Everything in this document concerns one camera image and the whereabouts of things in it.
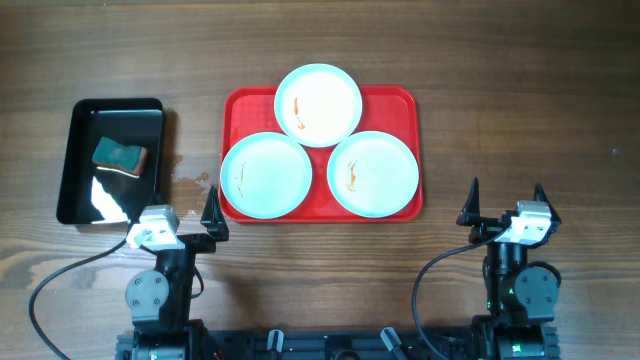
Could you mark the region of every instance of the black plastic tray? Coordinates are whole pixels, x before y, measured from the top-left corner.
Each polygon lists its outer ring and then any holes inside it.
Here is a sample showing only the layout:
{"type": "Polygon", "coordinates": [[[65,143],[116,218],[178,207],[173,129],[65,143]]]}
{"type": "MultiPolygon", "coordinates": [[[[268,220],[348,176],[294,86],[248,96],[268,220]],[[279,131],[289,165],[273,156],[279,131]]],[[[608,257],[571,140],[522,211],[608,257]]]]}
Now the black plastic tray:
{"type": "Polygon", "coordinates": [[[158,193],[163,132],[164,111],[158,99],[79,101],[71,115],[58,221],[80,225],[137,220],[158,193]],[[139,178],[96,169],[91,157],[103,136],[149,151],[139,178]]]}

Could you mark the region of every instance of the white plate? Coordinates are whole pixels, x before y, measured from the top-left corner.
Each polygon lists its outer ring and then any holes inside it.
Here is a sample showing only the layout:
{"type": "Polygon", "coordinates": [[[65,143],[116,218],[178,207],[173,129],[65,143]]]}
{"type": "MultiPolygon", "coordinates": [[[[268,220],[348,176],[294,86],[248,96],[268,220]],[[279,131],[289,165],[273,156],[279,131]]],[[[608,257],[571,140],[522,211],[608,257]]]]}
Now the white plate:
{"type": "Polygon", "coordinates": [[[239,212],[273,219],[295,209],[311,187],[311,161],[302,146],[263,132],[235,144],[220,169],[220,186],[239,212]]]}
{"type": "Polygon", "coordinates": [[[420,172],[407,145],[378,131],[351,135],[336,146],[327,166],[331,193],[352,213],[392,215],[413,198],[420,172]]]}
{"type": "Polygon", "coordinates": [[[349,136],[362,116],[362,96],[347,73],[335,66],[311,64],[287,75],[274,101],[282,130],[297,142],[326,147],[349,136]]]}

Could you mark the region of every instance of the wood grain surface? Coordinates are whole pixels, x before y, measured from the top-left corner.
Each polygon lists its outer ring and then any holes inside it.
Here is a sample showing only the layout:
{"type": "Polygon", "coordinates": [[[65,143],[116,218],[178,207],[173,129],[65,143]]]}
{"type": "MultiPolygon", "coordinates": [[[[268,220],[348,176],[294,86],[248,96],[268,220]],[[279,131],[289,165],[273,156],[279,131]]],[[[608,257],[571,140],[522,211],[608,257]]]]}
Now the wood grain surface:
{"type": "MultiPolygon", "coordinates": [[[[231,240],[198,256],[206,289],[193,318],[210,329],[411,329],[417,272],[466,244],[454,221],[472,178],[488,216],[541,181],[564,224],[530,259],[563,273],[563,358],[640,356],[637,3],[104,1],[0,7],[1,358],[53,358],[28,320],[32,289],[124,236],[56,221],[78,100],[163,102],[164,191],[191,232],[217,183],[226,96],[314,62],[415,96],[425,206],[402,224],[230,223],[231,240]]],[[[425,324],[486,313],[483,256],[453,257],[425,278],[425,324]]],[[[43,328],[71,358],[112,358],[132,328],[126,284],[153,264],[123,249],[65,274],[38,299],[43,328]]]]}

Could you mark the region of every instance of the green sponge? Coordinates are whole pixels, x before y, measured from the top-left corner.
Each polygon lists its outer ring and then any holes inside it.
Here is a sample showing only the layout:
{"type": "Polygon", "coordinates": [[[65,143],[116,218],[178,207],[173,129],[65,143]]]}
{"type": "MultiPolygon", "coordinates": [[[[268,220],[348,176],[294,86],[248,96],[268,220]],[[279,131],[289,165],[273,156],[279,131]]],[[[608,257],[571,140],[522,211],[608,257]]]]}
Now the green sponge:
{"type": "Polygon", "coordinates": [[[116,171],[137,178],[144,170],[148,153],[147,149],[141,146],[124,146],[103,137],[91,160],[100,170],[116,171]]]}

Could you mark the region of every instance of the red rectangular tray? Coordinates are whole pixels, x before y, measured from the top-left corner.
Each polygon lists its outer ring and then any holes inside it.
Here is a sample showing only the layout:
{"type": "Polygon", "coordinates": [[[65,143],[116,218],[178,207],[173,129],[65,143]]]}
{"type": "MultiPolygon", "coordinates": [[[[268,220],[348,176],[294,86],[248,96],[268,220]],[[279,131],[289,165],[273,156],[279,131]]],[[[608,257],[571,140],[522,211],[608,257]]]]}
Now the red rectangular tray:
{"type": "MultiPolygon", "coordinates": [[[[222,132],[222,160],[229,149],[243,138],[265,131],[284,134],[275,117],[273,100],[276,86],[249,86],[232,92],[224,107],[222,132]]],[[[402,140],[420,165],[420,137],[416,101],[400,86],[360,86],[362,94],[362,118],[354,131],[376,130],[391,134],[402,140]]],[[[399,212],[384,218],[369,219],[355,215],[343,208],[331,194],[327,183],[327,163],[335,146],[328,148],[304,147],[311,159],[313,180],[304,201],[292,212],[282,217],[262,220],[254,219],[237,211],[219,187],[220,206],[231,220],[241,223],[302,222],[402,222],[418,215],[422,208],[422,176],[413,199],[399,212]]]]}

